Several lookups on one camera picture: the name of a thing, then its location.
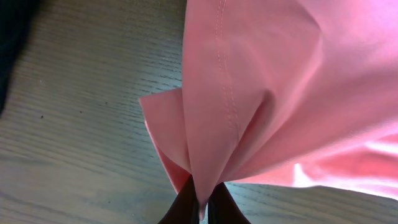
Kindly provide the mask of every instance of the black fabric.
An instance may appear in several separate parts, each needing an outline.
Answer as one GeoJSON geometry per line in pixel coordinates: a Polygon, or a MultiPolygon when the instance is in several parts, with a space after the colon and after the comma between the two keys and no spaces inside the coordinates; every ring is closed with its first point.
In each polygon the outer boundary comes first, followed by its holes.
{"type": "Polygon", "coordinates": [[[26,42],[40,0],[0,0],[0,115],[12,68],[26,42]]]}

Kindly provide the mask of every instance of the stitching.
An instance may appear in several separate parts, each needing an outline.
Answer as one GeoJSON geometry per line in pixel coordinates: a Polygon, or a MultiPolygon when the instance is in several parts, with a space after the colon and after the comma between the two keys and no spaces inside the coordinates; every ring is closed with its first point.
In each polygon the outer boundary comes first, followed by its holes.
{"type": "MultiPolygon", "coordinates": [[[[220,24],[220,37],[223,36],[223,18],[224,18],[224,9],[225,9],[225,5],[226,5],[226,0],[224,0],[224,4],[223,4],[223,9],[221,10],[221,24],[220,24]]],[[[239,133],[238,133],[238,112],[236,111],[236,105],[235,105],[235,99],[234,99],[234,95],[233,95],[233,91],[232,91],[232,83],[231,83],[231,77],[229,76],[228,73],[228,69],[226,66],[226,55],[225,55],[225,51],[223,51],[223,57],[224,57],[224,67],[225,67],[225,74],[229,79],[230,85],[229,85],[229,94],[231,94],[231,101],[232,101],[232,109],[233,112],[235,114],[235,125],[236,125],[236,141],[239,141],[239,133]]]]}
{"type": "MultiPolygon", "coordinates": [[[[217,18],[216,18],[216,46],[217,46],[217,56],[218,56],[218,68],[220,72],[222,72],[221,69],[221,57],[220,57],[220,46],[218,44],[218,17],[220,16],[220,7],[221,7],[221,0],[218,1],[218,9],[217,9],[217,18]]],[[[221,12],[221,27],[220,27],[220,36],[223,36],[223,14],[224,14],[224,7],[225,7],[225,2],[223,4],[223,9],[221,12]]],[[[223,85],[223,94],[224,94],[224,101],[225,101],[225,109],[228,115],[228,121],[229,121],[229,129],[232,131],[232,119],[231,119],[231,113],[228,108],[228,101],[227,101],[227,96],[226,96],[226,91],[225,91],[225,86],[223,85]]]]}

